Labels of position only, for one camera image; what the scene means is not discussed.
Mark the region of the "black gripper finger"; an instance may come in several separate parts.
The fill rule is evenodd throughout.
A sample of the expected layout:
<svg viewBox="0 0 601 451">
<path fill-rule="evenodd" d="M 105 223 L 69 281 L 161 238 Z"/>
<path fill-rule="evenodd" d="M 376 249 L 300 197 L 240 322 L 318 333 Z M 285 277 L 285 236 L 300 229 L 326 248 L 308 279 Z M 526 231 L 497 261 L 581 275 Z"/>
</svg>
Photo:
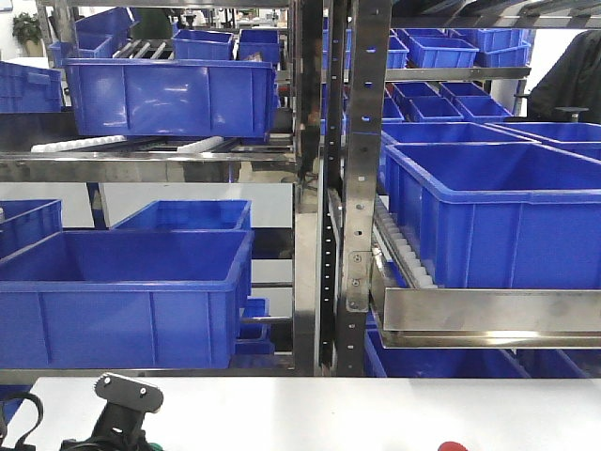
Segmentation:
<svg viewBox="0 0 601 451">
<path fill-rule="evenodd" d="M 162 390 L 151 383 L 116 373 L 103 373 L 94 384 L 95 393 L 106 404 L 92 436 L 110 444 L 147 444 L 142 425 L 147 413 L 163 404 Z"/>
</svg>

